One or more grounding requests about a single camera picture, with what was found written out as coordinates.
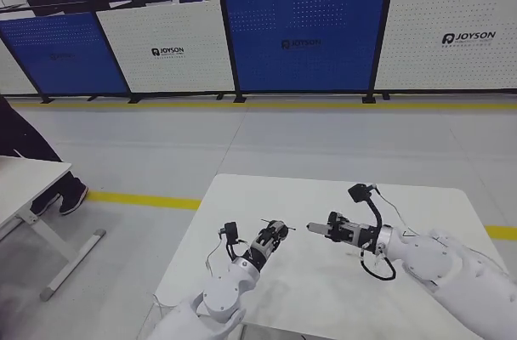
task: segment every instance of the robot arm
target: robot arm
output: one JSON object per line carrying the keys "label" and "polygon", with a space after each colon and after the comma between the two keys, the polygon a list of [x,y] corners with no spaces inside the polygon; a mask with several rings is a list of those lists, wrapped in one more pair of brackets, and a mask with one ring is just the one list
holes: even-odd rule
{"label": "robot arm", "polygon": [[[373,206],[366,193],[374,189],[361,186],[355,192],[354,187],[349,193],[355,202]],[[378,217],[378,210],[372,211]],[[517,340],[517,286],[491,260],[445,233],[433,230],[428,235],[404,237],[397,229],[382,225],[381,218],[377,220],[377,226],[355,224],[331,212],[328,224],[312,223],[308,229],[359,247],[363,268],[381,280],[395,278],[390,263],[400,260],[402,268],[472,332],[485,340]],[[372,273],[364,264],[365,250],[385,256],[393,274]]]}
{"label": "robot arm", "polygon": [[[258,233],[253,244],[238,257],[232,246],[238,240],[236,223],[228,223],[219,232],[226,235],[226,250],[232,263],[223,275],[209,279],[203,292],[189,297],[156,325],[148,340],[223,340],[243,320],[240,296],[251,291],[260,278],[260,270],[280,243],[287,238],[289,227],[282,221],[270,221]],[[196,313],[204,303],[213,323],[206,323]]]}

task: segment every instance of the perforated board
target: perforated board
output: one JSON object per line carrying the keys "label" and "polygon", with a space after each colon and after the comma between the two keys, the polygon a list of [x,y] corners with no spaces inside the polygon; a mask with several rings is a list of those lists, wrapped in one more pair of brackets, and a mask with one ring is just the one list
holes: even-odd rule
{"label": "perforated board", "polygon": [[382,0],[227,0],[241,90],[365,90]]}
{"label": "perforated board", "polygon": [[98,13],[133,92],[233,91],[219,1]]}
{"label": "perforated board", "polygon": [[45,94],[127,92],[90,13],[0,21],[0,29]]}
{"label": "perforated board", "polygon": [[391,0],[376,89],[499,88],[517,88],[517,0]]}
{"label": "perforated board", "polygon": [[2,94],[37,94],[0,39],[0,91]]}

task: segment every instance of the black cable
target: black cable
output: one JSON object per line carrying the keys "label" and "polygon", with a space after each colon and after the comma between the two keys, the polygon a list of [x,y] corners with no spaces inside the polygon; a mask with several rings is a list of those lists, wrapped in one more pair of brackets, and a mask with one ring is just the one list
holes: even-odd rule
{"label": "black cable", "polygon": [[230,252],[230,249],[229,249],[228,243],[226,244],[225,248],[226,248],[226,252],[228,253],[228,257],[229,257],[232,261],[234,261],[235,257],[233,257],[232,253]]}
{"label": "black cable", "polygon": [[[380,255],[383,255],[383,252],[381,251],[381,249],[379,250],[379,254]],[[381,280],[381,281],[392,281],[396,278],[396,270],[395,270],[395,267],[393,267],[393,264],[389,261],[388,258],[383,258],[383,260],[385,260],[385,262],[387,263],[387,265],[389,266],[389,268],[391,268],[391,276],[389,277],[383,277],[383,276],[379,276],[375,273],[373,273],[364,263],[364,249],[361,249],[361,267],[368,273],[370,274],[371,276],[375,277],[376,279],[378,280]]]}
{"label": "black cable", "polygon": [[237,258],[237,256],[236,256],[236,253],[234,252],[233,245],[230,245],[230,253],[232,254],[232,256],[230,258],[232,258],[232,261],[234,261]]}
{"label": "black cable", "polygon": [[376,208],[376,205],[374,204],[374,202],[372,202],[372,200],[368,198],[366,200],[366,203],[368,204],[368,206],[370,207],[370,209],[374,213],[374,216],[376,217],[376,226],[378,228],[383,227],[383,221],[381,219],[381,214],[379,213],[379,210]]}

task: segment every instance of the person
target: person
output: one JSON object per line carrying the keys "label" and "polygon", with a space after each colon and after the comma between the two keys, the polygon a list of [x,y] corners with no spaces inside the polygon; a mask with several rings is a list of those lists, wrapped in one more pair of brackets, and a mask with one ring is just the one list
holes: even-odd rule
{"label": "person", "polygon": [[[43,136],[1,95],[0,156],[22,156],[43,161],[62,162]],[[34,200],[31,204],[31,211],[39,216],[62,196],[60,213],[67,215],[81,206],[87,193],[88,187],[79,178],[67,173]]]}

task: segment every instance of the blue panel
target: blue panel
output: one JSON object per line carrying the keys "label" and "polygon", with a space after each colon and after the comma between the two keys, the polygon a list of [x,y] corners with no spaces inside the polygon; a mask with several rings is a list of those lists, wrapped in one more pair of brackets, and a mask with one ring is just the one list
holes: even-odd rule
{"label": "blue panel", "polygon": [[227,0],[242,91],[365,90],[383,0]]}
{"label": "blue panel", "polygon": [[44,93],[126,92],[90,13],[0,21],[0,28]]}

